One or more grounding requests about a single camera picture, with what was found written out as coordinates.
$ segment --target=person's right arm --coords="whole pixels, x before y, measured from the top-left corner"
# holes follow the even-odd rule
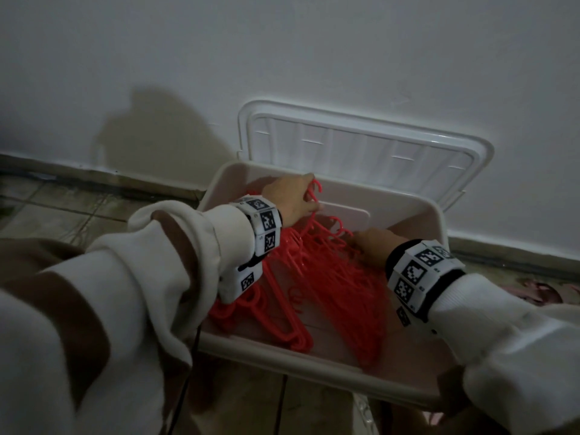
[[[389,278],[418,241],[373,228],[352,243],[366,263],[386,267]],[[579,428],[580,308],[535,307],[482,275],[453,271],[426,320],[465,366],[471,402],[513,434]]]

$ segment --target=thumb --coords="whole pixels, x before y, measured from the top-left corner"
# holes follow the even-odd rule
[[[314,212],[320,211],[323,208],[323,205],[318,203],[317,201],[304,201],[302,207],[305,211]]]

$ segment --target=hand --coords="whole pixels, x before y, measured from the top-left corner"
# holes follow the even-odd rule
[[[318,211],[320,204],[305,201],[304,194],[314,180],[314,174],[284,176],[264,186],[262,196],[276,205],[282,214],[282,227],[293,226],[309,212]]]
[[[362,251],[362,261],[373,267],[384,268],[388,256],[396,247],[409,241],[395,235],[390,230],[371,227],[364,232],[355,232],[344,240],[352,247]]]

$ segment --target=person's left hand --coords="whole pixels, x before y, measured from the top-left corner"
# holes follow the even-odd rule
[[[282,214],[282,227],[293,226],[303,216],[320,209],[319,203],[304,200],[312,180],[314,174],[291,175],[264,186],[262,196],[274,203]]]

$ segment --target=pile of red hangers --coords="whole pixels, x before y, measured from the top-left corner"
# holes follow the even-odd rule
[[[318,201],[313,187],[322,192],[316,180],[308,189],[308,198]],[[385,334],[385,277],[384,273],[363,267],[358,251],[341,238],[352,235],[337,217],[327,221],[338,223],[331,232],[313,213],[303,227],[285,228],[280,246],[263,261],[264,277],[246,290],[233,304],[216,301],[209,316],[224,330],[231,332],[236,324],[234,312],[245,312],[255,318],[279,342],[290,349],[308,352],[313,339],[297,315],[304,300],[318,305],[337,329],[361,366],[372,364],[379,356]],[[288,297],[272,272],[272,263],[278,261],[289,271],[294,285]],[[283,311],[290,331],[284,332],[268,312],[269,286]]]

